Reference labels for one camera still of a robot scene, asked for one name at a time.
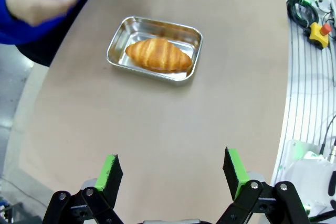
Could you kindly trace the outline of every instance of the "golden brown croissant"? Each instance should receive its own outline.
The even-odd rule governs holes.
[[[182,72],[192,64],[188,55],[163,38],[138,41],[126,54],[139,66],[156,72]]]

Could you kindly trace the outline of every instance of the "person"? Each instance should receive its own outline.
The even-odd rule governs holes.
[[[87,0],[0,0],[0,43],[50,66]]]

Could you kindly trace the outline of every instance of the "tray rim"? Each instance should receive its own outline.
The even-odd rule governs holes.
[[[176,80],[176,79],[171,78],[171,77],[168,77],[168,76],[159,76],[158,74],[155,74],[155,72],[153,72],[153,73],[152,73],[152,72],[149,72],[149,71],[148,71],[148,72],[142,72],[143,75],[146,74],[146,75],[148,75],[148,76],[152,76],[152,77],[155,77],[155,78],[157,78],[157,79],[165,79],[165,80],[167,80],[167,81],[174,82],[174,83],[184,83],[184,82],[186,82],[188,79],[190,79],[191,76],[194,75],[194,72],[195,72],[195,69],[196,69],[196,65],[197,65],[197,63],[198,63],[198,57],[199,57],[199,55],[200,55],[201,48],[202,48],[202,44],[203,44],[203,35],[202,35],[202,33],[201,33],[198,29],[196,29],[196,28],[194,28],[194,27],[191,27],[191,26],[186,26],[186,25],[182,25],[182,24],[178,24],[178,23],[174,23],[174,22],[167,22],[167,21],[163,21],[163,20],[159,20],[159,19],[144,18],[144,17],[139,17],[139,16],[129,16],[129,17],[126,17],[126,18],[120,23],[119,27],[118,27],[117,30],[115,31],[115,33],[114,33],[114,35],[113,35],[113,37],[112,37],[112,40],[111,40],[111,42],[110,42],[110,45],[109,45],[109,47],[108,47],[108,49],[107,49],[107,52],[106,52],[106,59],[107,59],[107,61],[108,61],[110,64],[112,64],[113,66],[119,67],[119,68],[124,68],[124,69],[130,70],[130,71],[135,71],[135,72],[140,73],[140,71],[134,70],[133,68],[130,68],[130,67],[125,66],[125,65],[121,65],[121,64],[118,64],[118,63],[114,63],[114,62],[112,62],[112,61],[109,59],[109,51],[110,51],[110,48],[111,48],[111,46],[112,46],[113,41],[115,40],[115,38],[116,38],[116,36],[117,36],[118,31],[120,30],[121,26],[126,22],[126,20],[128,20],[128,19],[130,19],[130,18],[144,19],[144,20],[149,20],[149,21],[155,21],[155,22],[161,22],[161,23],[166,23],[166,24],[171,24],[171,25],[177,25],[177,26],[181,26],[181,27],[185,27],[185,28],[194,30],[196,33],[198,33],[199,36],[200,36],[200,42],[199,42],[200,45],[199,45],[199,47],[198,47],[198,52],[197,52],[197,55],[196,55],[196,57],[195,57],[195,62],[194,62],[194,64],[193,64],[192,71],[191,71],[191,73],[190,73],[187,77],[185,77],[185,78],[183,78],[183,79]]]

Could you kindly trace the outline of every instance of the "stainless steel tray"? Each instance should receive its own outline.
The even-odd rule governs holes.
[[[157,73],[133,64],[125,53],[126,47],[139,40],[156,37],[166,38],[192,59],[192,67],[188,72]],[[140,17],[128,17],[121,23],[112,38],[107,50],[107,60],[116,67],[180,85],[189,80],[195,72],[202,40],[202,34],[193,27]]]

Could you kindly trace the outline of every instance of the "table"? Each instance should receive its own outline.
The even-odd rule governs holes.
[[[189,25],[204,43],[183,87],[120,71],[106,49],[128,16]],[[119,154],[116,212],[125,223],[201,218],[232,202],[224,149],[270,181],[288,74],[285,0],[89,0],[35,104],[20,167],[76,193]]]

